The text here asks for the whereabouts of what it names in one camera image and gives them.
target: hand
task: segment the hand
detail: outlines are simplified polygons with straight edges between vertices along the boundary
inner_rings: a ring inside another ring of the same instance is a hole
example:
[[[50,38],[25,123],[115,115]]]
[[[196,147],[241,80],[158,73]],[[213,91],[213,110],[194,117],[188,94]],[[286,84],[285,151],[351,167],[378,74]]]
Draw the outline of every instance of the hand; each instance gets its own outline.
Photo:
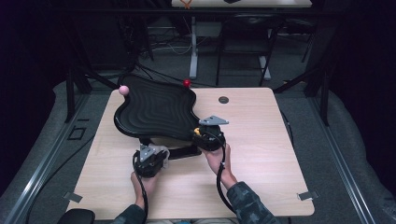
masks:
[[[160,172],[152,178],[142,177],[142,183],[143,183],[143,186],[145,187],[145,191],[148,196],[148,199],[150,199],[150,197],[154,193],[159,175],[160,175]],[[134,194],[136,196],[136,201],[134,204],[136,204],[137,206],[141,207],[144,210],[145,209],[145,201],[143,199],[143,190],[142,190],[140,183],[137,180],[136,174],[134,172],[131,173],[131,181],[132,181],[132,184],[134,185]]]
[[[220,147],[218,150],[215,151],[206,151],[204,149],[201,149],[201,151],[205,154],[210,169],[212,169],[213,173],[217,175],[219,171],[219,166],[223,158],[223,149]],[[226,144],[225,146],[224,163],[224,170],[221,173],[221,183],[226,189],[229,189],[238,181],[236,180],[233,172],[231,171],[231,148],[228,144]]]

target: camouflage sleeve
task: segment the camouflage sleeve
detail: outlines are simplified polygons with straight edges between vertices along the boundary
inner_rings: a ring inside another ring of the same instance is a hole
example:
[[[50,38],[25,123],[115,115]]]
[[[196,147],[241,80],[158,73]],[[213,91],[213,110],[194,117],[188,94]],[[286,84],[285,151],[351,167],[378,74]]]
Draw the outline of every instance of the camouflage sleeve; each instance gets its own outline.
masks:
[[[145,218],[145,211],[136,204],[130,205],[111,224],[141,224]]]
[[[245,182],[238,182],[230,187],[227,197],[240,224],[280,223]]]

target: person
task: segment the person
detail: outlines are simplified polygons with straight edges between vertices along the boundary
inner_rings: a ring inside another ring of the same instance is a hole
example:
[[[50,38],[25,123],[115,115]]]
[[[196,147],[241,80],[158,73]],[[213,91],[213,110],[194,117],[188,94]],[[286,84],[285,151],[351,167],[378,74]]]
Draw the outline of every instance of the person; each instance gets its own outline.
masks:
[[[215,151],[202,150],[211,170],[217,174],[222,161],[222,148]],[[264,206],[260,197],[243,181],[238,182],[231,170],[231,147],[226,144],[225,164],[221,173],[221,184],[227,189],[227,197],[235,211],[240,224],[276,224],[280,223],[276,217]],[[152,178],[142,178],[142,183],[148,195],[148,199],[154,193],[160,172]],[[136,201],[126,208],[114,220],[114,224],[141,224],[145,218],[145,203],[142,196],[142,189],[135,173],[131,174],[134,185]]]

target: wooden tabletop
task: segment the wooden tabletop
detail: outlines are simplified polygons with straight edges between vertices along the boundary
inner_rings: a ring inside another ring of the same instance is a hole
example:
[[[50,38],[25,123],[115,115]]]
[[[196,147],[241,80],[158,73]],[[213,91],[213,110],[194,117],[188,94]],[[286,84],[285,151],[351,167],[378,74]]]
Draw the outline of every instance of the wooden tabletop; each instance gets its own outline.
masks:
[[[184,7],[180,0],[172,0],[173,7]],[[228,4],[223,0],[192,0],[190,7],[311,7],[310,0],[240,0]]]
[[[220,128],[231,146],[237,179],[245,181],[275,216],[312,215],[312,202],[297,198],[307,187],[273,92],[266,88],[193,90],[196,116],[216,115],[230,121]],[[229,103],[221,104],[221,96],[228,97]],[[96,219],[112,219],[134,203],[130,173],[139,141],[120,133],[113,122],[123,101],[118,91],[111,93],[76,186],[75,193],[83,198],[80,203],[71,202],[68,209],[86,208]],[[161,171],[148,218],[214,217],[234,214],[220,199],[205,156],[169,161]]]

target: person's left hand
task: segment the person's left hand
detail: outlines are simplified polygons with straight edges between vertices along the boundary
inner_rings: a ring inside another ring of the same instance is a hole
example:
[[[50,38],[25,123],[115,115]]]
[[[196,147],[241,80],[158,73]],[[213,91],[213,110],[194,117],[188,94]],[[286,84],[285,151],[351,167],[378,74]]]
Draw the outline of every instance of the person's left hand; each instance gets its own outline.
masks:
[[[160,172],[157,173],[152,178],[144,178],[142,177],[142,183],[145,187],[145,191],[147,193],[148,199],[150,199],[151,195],[154,193],[155,186],[157,185],[157,180],[160,175]],[[136,196],[136,204],[137,206],[141,207],[143,210],[145,209],[145,201],[143,199],[143,191],[140,186],[139,181],[137,180],[136,174],[134,172],[131,173],[131,181],[134,185],[134,194]]]

